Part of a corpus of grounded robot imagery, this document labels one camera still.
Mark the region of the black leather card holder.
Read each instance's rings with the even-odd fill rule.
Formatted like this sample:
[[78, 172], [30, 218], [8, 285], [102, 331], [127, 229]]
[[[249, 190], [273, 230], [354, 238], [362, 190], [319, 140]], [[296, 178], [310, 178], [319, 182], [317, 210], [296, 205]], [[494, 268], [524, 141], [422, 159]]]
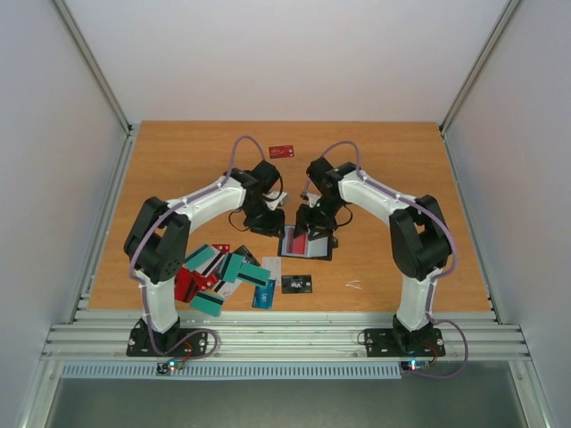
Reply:
[[306, 254], [304, 256], [295, 256], [285, 252], [286, 229], [292, 225], [286, 225], [284, 234], [280, 237], [277, 246], [277, 255], [280, 257], [297, 258], [297, 259], [317, 259], [330, 261], [333, 258], [333, 249], [335, 247], [334, 237], [329, 240], [319, 239], [313, 242], [307, 240]]

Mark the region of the red card with black stripe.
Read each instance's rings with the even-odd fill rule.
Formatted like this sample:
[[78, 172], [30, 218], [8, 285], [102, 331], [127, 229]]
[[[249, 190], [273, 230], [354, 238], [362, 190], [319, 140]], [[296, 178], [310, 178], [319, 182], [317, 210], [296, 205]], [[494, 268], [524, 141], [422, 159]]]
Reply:
[[307, 235], [295, 234], [295, 227], [289, 226], [285, 233], [285, 252], [295, 256], [304, 256], [306, 254]]

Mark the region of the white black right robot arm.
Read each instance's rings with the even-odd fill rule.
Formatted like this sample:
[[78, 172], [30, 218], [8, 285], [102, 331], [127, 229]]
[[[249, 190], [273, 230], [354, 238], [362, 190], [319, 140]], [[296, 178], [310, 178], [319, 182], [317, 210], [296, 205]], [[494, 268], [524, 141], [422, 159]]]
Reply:
[[435, 283], [453, 253], [438, 201], [431, 195], [414, 199], [399, 193], [366, 176], [352, 162], [335, 167], [319, 157], [306, 175], [320, 195], [302, 197], [305, 203], [297, 210], [288, 236], [331, 235], [339, 227], [337, 212], [349, 204], [388, 225], [393, 261], [403, 278], [393, 341], [401, 352], [417, 351], [426, 340], [423, 328], [431, 323]]

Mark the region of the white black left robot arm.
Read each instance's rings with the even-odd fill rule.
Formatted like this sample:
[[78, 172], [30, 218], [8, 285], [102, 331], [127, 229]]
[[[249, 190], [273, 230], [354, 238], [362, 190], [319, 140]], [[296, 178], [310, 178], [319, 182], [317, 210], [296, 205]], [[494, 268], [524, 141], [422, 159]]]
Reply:
[[260, 161], [252, 170], [233, 168], [214, 183], [194, 193], [162, 201], [147, 199], [124, 243], [129, 275], [139, 282], [144, 320], [150, 326], [147, 342], [160, 355], [169, 355], [179, 345], [174, 278], [183, 265], [188, 237], [197, 228], [230, 211], [245, 214], [247, 230], [278, 237], [285, 225], [279, 204], [282, 189], [270, 194], [283, 179], [277, 168]]

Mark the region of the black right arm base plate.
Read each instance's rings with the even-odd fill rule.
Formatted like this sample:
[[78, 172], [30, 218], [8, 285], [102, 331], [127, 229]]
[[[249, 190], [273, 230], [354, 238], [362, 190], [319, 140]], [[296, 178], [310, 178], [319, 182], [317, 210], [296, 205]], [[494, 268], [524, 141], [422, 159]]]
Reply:
[[433, 326], [415, 333], [394, 328], [369, 328], [363, 333], [365, 350], [370, 358], [428, 358], [446, 355], [442, 332]]

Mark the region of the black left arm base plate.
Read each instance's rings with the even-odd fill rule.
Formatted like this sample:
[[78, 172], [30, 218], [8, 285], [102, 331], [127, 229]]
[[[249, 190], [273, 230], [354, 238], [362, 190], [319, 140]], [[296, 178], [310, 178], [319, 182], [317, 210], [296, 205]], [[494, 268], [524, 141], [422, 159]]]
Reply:
[[126, 355], [136, 358], [203, 357], [209, 344], [208, 333], [201, 329], [183, 328], [180, 319], [165, 333], [149, 329], [140, 318], [131, 329]]

